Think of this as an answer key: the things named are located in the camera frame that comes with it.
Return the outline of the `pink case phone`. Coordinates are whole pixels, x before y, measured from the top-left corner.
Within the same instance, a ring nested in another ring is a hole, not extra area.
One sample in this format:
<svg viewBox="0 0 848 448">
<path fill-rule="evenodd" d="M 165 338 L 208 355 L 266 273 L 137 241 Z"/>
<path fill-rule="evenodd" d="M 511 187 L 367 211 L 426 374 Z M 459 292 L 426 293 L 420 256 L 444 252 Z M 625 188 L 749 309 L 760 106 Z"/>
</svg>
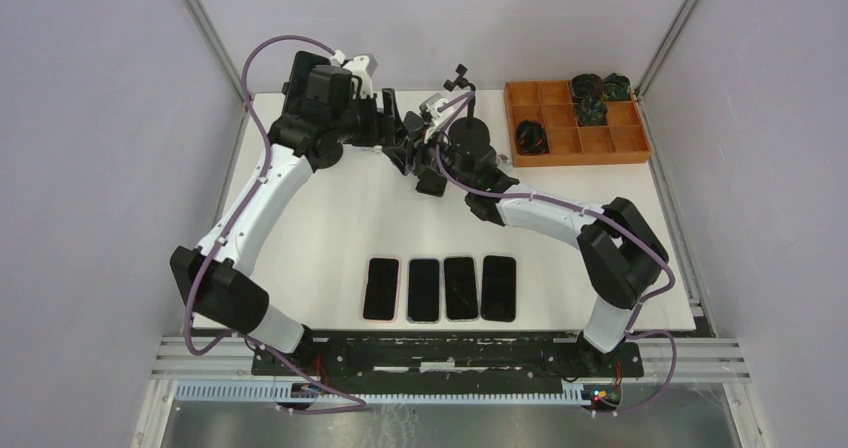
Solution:
<svg viewBox="0 0 848 448">
<path fill-rule="evenodd" d="M 400 261 L 372 258 L 368 262 L 362 317 L 369 322 L 389 322 L 396 318 Z"/>
</svg>

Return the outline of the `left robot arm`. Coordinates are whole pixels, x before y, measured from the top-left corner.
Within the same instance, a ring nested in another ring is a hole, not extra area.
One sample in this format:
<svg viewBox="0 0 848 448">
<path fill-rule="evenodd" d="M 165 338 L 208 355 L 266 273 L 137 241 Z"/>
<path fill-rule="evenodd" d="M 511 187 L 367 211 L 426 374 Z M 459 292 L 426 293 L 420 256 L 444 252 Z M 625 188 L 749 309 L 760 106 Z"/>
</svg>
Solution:
<svg viewBox="0 0 848 448">
<path fill-rule="evenodd" d="M 284 85 L 284 103 L 269 129 L 263 153 L 240 194 L 193 248 L 177 247 L 170 267 L 186 318 L 200 314 L 276 351 L 290 375 L 306 373 L 313 347 L 308 328 L 274 307 L 251 275 L 272 228 L 309 178 L 338 163 L 346 145 L 388 147 L 402 125 L 395 92 L 376 91 L 376 61 L 369 54 L 333 61 L 297 54 Z"/>
</svg>

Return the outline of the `clear case phone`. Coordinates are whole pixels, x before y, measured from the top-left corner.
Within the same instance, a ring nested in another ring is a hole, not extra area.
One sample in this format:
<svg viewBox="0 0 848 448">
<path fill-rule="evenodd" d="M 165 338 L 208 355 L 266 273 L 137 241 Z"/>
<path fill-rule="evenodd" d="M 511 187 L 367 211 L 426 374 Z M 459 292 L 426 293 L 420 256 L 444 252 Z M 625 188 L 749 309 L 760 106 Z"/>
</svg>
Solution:
<svg viewBox="0 0 848 448">
<path fill-rule="evenodd" d="M 435 323 L 440 319 L 440 261 L 412 259 L 407 277 L 407 320 Z"/>
</svg>

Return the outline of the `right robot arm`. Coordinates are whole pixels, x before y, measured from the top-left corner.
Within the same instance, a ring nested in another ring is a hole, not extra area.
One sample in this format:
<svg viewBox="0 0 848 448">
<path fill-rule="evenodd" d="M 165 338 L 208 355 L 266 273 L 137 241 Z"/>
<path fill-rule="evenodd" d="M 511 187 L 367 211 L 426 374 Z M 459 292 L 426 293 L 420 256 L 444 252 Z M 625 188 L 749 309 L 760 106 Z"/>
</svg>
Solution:
<svg viewBox="0 0 848 448">
<path fill-rule="evenodd" d="M 422 194 L 440 197 L 453 184 L 464 191 L 464 202 L 478 219 L 578 250 L 596 301 L 578 337 L 577 360 L 591 376 L 606 374 L 617 364 L 616 349 L 631 331 L 647 290 L 670 272 L 663 244 L 630 200 L 588 204 L 536 191 L 499 167 L 484 123 L 473 121 L 470 136 L 462 137 L 435 122 L 432 115 L 408 112 L 397 124 L 396 145 L 385 154 L 403 174 L 417 178 Z"/>
</svg>

